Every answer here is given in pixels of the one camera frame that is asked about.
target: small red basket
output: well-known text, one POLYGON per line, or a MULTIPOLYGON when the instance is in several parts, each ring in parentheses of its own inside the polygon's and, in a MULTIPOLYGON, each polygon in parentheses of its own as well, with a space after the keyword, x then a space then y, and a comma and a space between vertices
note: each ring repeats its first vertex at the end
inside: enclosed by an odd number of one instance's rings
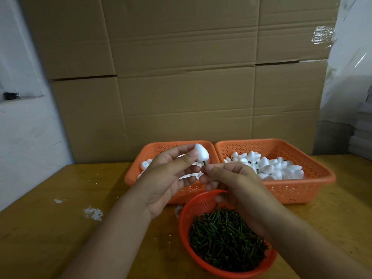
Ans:
MULTIPOLYGON (((128 186, 132 186, 136 180, 137 176, 141 173, 140 164, 148 159, 154 159, 158 154, 161 152, 179 146, 179 145, 186 145, 186 144, 201 144, 204 148, 207 149, 209 153, 209 161, 208 163, 219 163, 218 155, 216 153, 216 149, 214 145, 209 141, 176 141, 176 142, 155 142, 151 144, 147 144, 144 146, 133 162, 131 168, 128 170, 127 174, 125 175, 124 181, 128 186)), ((179 203, 186 203, 190 199, 192 199, 195 195, 200 192, 204 192, 204 184, 201 184, 199 180, 197 180, 194 184, 184 187, 179 190, 169 201, 168 204, 179 204, 179 203)))
MULTIPOLYGON (((198 257, 198 255, 193 251, 189 245, 189 230, 194 222, 194 217, 197 215, 202 215, 206 212, 214 211, 216 208, 215 197, 222 190, 212 190, 211 192, 204 192, 193 199, 191 199, 182 209, 179 222, 179 231, 182 243, 186 247, 187 251, 191 257, 204 269, 213 273, 214 275, 225 277, 225 278, 251 278, 257 276, 269 269, 274 263, 277 252, 272 248, 272 246, 266 241, 269 249, 265 252, 266 258, 256 269, 249 272, 229 272, 213 267, 204 260, 198 257)), ((229 203, 219 203, 218 207, 228 207, 234 209, 229 203)))
POLYGON ((268 190, 283 204, 312 201, 325 183, 336 181, 336 175, 296 147, 279 139, 220 141, 215 145, 220 162, 233 152, 258 152, 268 159, 282 157, 302 166, 305 179, 263 181, 268 190))

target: left hand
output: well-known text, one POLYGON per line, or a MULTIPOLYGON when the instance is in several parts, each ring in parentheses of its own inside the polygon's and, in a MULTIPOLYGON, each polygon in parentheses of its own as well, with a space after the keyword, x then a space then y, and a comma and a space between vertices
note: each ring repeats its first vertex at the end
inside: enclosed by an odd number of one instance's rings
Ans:
POLYGON ((152 218, 158 216, 174 194, 196 181, 195 176, 180 177, 200 172, 193 165, 198 157, 195 144, 181 145, 158 154, 149 167, 134 183, 133 189, 140 191, 152 218))

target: rectangular orange basket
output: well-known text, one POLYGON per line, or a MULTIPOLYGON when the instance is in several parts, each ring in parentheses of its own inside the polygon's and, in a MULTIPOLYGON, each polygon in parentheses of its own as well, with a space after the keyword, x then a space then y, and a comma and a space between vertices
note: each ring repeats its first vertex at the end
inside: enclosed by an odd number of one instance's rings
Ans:
MULTIPOLYGON (((132 186, 136 180, 137 176, 141 173, 140 164, 148 159, 154 159, 158 154, 161 152, 185 144, 196 144, 199 143, 203 145, 204 148, 207 149, 209 153, 209 161, 208 163, 219 163, 218 155, 216 153, 214 145, 209 141, 177 141, 177 142, 155 142, 151 144, 147 144, 145 147, 142 148, 141 152, 133 162, 131 168, 128 170, 127 174, 125 175, 124 181, 128 186, 132 186)), ((193 185, 184 187, 179 190, 169 201, 169 204, 179 204, 179 203, 186 203, 190 199, 192 199, 195 195, 199 194, 200 192, 204 192, 204 184, 201 184, 199 180, 197 180, 193 185)))
POLYGON ((293 161, 294 164, 302 166, 305 179, 263 181, 267 189, 284 204, 308 203, 316 197, 323 184, 333 183, 336 180, 336 176, 331 170, 283 140, 219 141, 215 144, 215 148, 218 158, 222 163, 225 157, 230 157, 235 151, 238 154, 254 151, 268 159, 282 157, 283 159, 293 161))

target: forearm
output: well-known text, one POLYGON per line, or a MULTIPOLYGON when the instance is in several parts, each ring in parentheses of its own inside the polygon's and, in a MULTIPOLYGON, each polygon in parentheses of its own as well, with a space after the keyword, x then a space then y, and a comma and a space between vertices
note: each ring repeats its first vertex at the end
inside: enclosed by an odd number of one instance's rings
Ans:
POLYGON ((372 278, 372 273, 291 212, 269 227, 269 241, 302 278, 372 278))
POLYGON ((131 188, 61 278, 125 278, 145 236, 151 216, 140 192, 131 188))

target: hand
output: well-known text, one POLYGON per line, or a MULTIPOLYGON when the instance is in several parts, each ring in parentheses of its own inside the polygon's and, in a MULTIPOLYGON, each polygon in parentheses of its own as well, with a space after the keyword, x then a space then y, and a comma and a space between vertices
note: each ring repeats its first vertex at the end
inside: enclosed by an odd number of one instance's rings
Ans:
POLYGON ((253 169, 240 163, 209 164, 202 167, 200 177, 205 189, 227 190, 216 196, 216 201, 227 201, 235 206, 248 227, 256 234, 270 239, 266 224, 278 214, 285 214, 285 207, 267 190, 253 169))
POLYGON ((174 194, 196 181, 195 176, 178 179, 185 174, 198 173, 193 165, 198 157, 195 144, 182 145, 158 154, 133 185, 140 190, 152 218, 158 216, 174 194))

